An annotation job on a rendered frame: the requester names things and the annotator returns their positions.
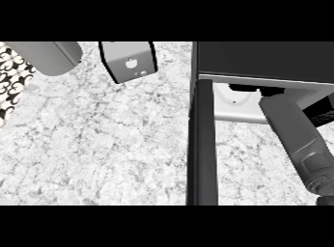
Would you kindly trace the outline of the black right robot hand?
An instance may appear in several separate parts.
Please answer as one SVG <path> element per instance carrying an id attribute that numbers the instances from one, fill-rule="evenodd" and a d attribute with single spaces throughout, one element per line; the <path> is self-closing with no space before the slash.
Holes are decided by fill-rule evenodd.
<path id="1" fill-rule="evenodd" d="M 286 89 L 280 87 L 229 84 L 229 88 L 237 92 L 260 92 L 262 96 L 275 96 L 284 93 Z"/>

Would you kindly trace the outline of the white microwave turntable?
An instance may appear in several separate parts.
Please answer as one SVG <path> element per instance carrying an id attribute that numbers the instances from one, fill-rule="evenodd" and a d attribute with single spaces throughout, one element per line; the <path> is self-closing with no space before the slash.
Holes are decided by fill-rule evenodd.
<path id="1" fill-rule="evenodd" d="M 234 91 L 229 84 L 218 83 L 215 85 L 219 96 L 224 103 L 237 112 L 249 112 L 256 114 L 259 112 L 259 100 L 262 99 L 262 93 L 256 92 L 240 92 Z"/>

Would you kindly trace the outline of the dark grey microwave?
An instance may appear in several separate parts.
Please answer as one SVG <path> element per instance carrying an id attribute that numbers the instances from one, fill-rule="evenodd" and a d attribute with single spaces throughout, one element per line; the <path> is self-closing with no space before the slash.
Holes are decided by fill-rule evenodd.
<path id="1" fill-rule="evenodd" d="M 193 78 L 213 81 L 215 118 L 252 124 L 268 122 L 259 112 L 237 112 L 215 85 L 284 88 L 317 126 L 334 122 L 334 41 L 197 41 Z"/>

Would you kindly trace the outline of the grey carton with fruit print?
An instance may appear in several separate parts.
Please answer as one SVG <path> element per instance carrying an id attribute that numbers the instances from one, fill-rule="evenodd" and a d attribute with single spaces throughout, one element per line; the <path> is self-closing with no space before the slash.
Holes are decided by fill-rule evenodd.
<path id="1" fill-rule="evenodd" d="M 151 41 L 101 41 L 101 58 L 116 84 L 159 72 Z"/>

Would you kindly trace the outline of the grey rounded appliance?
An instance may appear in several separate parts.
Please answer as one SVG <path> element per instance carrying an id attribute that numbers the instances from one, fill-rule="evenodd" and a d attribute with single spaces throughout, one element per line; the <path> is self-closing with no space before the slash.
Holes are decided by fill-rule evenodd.
<path id="1" fill-rule="evenodd" d="M 49 76 L 69 73 L 82 61 L 83 51 L 77 41 L 7 41 L 7 45 Z"/>

